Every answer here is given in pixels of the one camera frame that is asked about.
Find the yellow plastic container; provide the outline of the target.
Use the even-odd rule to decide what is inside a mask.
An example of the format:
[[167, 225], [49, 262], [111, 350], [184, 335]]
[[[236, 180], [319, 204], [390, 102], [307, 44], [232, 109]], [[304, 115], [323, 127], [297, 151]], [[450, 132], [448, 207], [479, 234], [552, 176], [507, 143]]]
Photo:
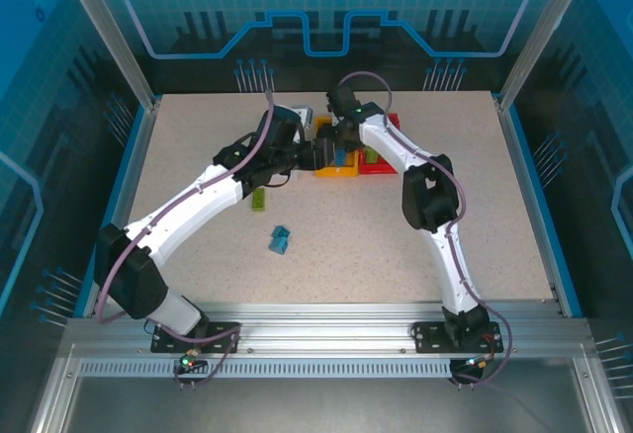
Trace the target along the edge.
[[319, 178], [351, 178], [359, 174], [358, 159], [356, 162], [346, 162], [345, 166], [337, 167], [335, 171], [316, 171]]

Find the red plastic container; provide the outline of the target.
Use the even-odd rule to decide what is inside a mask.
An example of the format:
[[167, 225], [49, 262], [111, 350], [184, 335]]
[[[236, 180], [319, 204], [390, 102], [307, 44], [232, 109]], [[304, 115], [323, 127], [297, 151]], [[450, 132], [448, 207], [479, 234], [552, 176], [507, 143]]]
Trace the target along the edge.
[[358, 170], [361, 175], [392, 175], [397, 173], [397, 170], [379, 153], [379, 159], [376, 164], [366, 164], [364, 158], [366, 147], [370, 146], [365, 146], [358, 154]]

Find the small circuit board with LEDs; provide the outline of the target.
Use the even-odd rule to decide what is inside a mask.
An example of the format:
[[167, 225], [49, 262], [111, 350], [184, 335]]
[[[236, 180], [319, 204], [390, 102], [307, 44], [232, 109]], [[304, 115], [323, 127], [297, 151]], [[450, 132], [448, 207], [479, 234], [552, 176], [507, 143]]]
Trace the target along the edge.
[[201, 352], [189, 350], [176, 362], [174, 374], [176, 376], [202, 374], [208, 366], [205, 360], [200, 359]]
[[483, 378], [484, 371], [495, 358], [491, 355], [470, 359], [456, 359], [450, 361], [452, 376], [459, 382], [478, 382]]

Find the aluminium table side rail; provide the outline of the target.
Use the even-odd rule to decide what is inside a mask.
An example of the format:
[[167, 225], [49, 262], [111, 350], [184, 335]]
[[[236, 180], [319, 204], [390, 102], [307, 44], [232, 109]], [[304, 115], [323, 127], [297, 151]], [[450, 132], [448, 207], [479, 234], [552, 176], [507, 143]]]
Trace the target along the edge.
[[103, 225], [113, 223], [122, 226], [130, 218], [160, 103], [161, 98], [158, 98], [151, 111], [143, 107], [138, 109], [106, 207]]
[[523, 204], [516, 238], [525, 246], [510, 246], [518, 258], [514, 278], [519, 292], [554, 303], [563, 317], [577, 317], [582, 310], [518, 113], [514, 107], [501, 106], [500, 94], [493, 98]]

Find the aluminium mounting rail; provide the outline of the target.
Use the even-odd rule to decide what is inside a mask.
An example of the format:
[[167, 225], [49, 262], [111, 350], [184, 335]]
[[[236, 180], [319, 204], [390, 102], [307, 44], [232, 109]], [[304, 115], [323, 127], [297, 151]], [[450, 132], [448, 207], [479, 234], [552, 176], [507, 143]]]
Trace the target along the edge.
[[[241, 323], [241, 358], [411, 357], [409, 335], [418, 321], [442, 321], [439, 303], [205, 303], [213, 321]], [[494, 305], [508, 321], [503, 344], [512, 359], [594, 356], [588, 322], [563, 317], [553, 301]], [[75, 358], [141, 358], [150, 336], [140, 320], [99, 324], [71, 319], [58, 354]]]

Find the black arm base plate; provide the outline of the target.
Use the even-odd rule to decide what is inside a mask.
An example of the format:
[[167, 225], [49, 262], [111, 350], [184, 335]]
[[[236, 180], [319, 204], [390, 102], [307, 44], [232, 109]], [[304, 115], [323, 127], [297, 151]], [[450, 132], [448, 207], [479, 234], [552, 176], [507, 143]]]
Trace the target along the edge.
[[496, 322], [489, 322], [479, 333], [457, 346], [446, 332], [442, 321], [421, 321], [409, 329], [417, 354], [502, 353], [503, 342]]
[[158, 354], [185, 354], [191, 349], [197, 349], [202, 354], [221, 354], [226, 350], [229, 343], [235, 339], [237, 334], [237, 332], [228, 332], [239, 327], [240, 324], [237, 322], [201, 321], [192, 332], [187, 334], [187, 337], [192, 339], [217, 337], [217, 340], [209, 343], [191, 343], [176, 339], [166, 333], [162, 328], [155, 326], [150, 342], [150, 352]]

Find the aluminium frame post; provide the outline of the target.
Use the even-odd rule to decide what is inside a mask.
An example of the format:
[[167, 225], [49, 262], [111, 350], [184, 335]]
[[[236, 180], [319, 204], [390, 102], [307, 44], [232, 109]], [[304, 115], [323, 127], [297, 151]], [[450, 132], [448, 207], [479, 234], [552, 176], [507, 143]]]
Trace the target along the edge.
[[515, 98], [536, 65], [548, 41], [560, 26], [573, 0], [549, 0], [523, 50], [511, 68], [497, 99], [498, 109], [509, 112]]
[[156, 100], [105, 0], [79, 0], [141, 106], [152, 112]]

